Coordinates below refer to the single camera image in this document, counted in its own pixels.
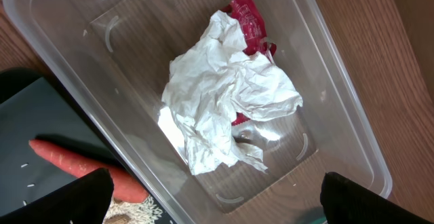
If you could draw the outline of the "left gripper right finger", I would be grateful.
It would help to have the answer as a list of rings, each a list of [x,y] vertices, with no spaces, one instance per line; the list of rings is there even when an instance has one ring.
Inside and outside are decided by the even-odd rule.
[[[325,174],[320,203],[328,223],[431,224],[337,172]]]

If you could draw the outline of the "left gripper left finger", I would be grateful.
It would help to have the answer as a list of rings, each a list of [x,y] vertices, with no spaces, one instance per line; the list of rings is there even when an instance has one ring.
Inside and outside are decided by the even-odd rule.
[[[113,180],[99,168],[50,194],[1,217],[2,223],[101,224],[110,206]]]

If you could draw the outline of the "orange carrot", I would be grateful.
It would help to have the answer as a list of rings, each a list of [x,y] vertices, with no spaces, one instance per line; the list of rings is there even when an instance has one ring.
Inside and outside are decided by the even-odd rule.
[[[135,178],[120,167],[93,160],[48,141],[33,139],[28,143],[39,157],[77,178],[99,168],[108,169],[114,183],[113,197],[117,200],[141,203],[150,196],[148,191]]]

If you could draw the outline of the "white napkin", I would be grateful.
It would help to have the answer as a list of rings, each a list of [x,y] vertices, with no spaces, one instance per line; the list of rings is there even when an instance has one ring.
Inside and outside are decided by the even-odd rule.
[[[267,122],[303,105],[290,78],[264,54],[245,54],[238,20],[218,10],[199,41],[170,62],[161,100],[184,137],[191,174],[245,162],[265,172],[263,151],[232,135],[237,114]]]

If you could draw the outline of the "red snack wrapper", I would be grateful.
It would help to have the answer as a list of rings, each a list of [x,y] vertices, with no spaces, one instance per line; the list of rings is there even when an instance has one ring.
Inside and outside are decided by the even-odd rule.
[[[265,22],[253,0],[231,0],[221,11],[239,22],[247,44],[243,50],[245,54],[250,56],[260,52],[273,62],[277,46],[267,41]]]

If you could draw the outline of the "pile of rice and peanuts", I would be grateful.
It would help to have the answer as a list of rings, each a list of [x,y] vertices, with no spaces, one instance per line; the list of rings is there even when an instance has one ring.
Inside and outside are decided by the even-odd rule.
[[[103,223],[156,223],[164,211],[149,196],[141,203],[129,203],[111,198]]]

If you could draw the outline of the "black plastic tray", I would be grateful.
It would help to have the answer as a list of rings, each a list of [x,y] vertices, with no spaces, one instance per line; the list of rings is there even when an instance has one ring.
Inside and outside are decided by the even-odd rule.
[[[115,166],[120,161],[93,127],[36,72],[1,72],[1,214],[8,214],[73,181],[41,159],[31,139],[47,139]]]

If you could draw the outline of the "clear plastic bin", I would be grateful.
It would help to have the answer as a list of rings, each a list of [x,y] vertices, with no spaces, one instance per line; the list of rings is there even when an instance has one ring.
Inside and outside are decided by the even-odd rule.
[[[308,223],[327,172],[383,198],[393,181],[315,0],[254,0],[294,114],[249,122],[266,172],[239,162],[193,176],[161,95],[169,64],[231,0],[3,0],[11,22],[177,223]]]

